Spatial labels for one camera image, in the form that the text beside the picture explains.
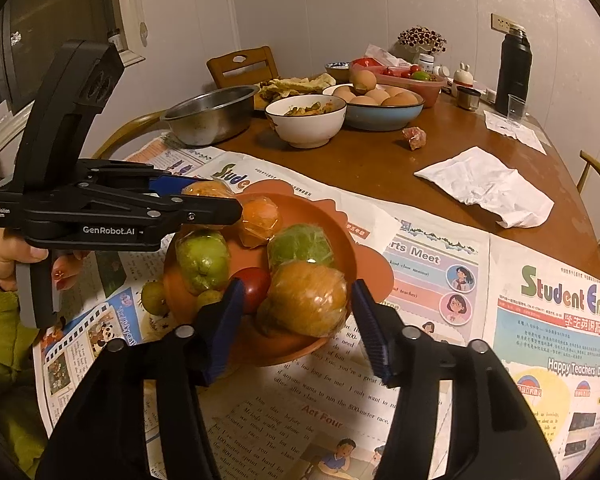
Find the green sleeve forearm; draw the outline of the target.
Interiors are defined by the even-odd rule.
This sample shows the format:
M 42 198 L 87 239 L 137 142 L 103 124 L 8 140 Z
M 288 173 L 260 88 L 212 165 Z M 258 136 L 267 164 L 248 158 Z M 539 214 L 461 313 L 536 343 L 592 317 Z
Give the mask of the green sleeve forearm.
M 30 478 L 47 442 L 35 392 L 36 338 L 38 331 L 20 322 L 18 296 L 0 289 L 0 445 Z

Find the person's left hand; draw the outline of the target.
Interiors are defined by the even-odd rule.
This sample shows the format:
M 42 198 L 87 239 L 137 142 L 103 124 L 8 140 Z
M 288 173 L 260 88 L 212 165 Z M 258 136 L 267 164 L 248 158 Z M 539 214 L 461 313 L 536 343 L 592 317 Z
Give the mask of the person's left hand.
M 57 290 L 74 285 L 89 252 L 69 252 L 53 263 L 50 275 Z M 0 228 L 0 290 L 14 292 L 17 288 L 16 264 L 43 262 L 50 255 L 47 249 L 30 246 L 15 232 Z

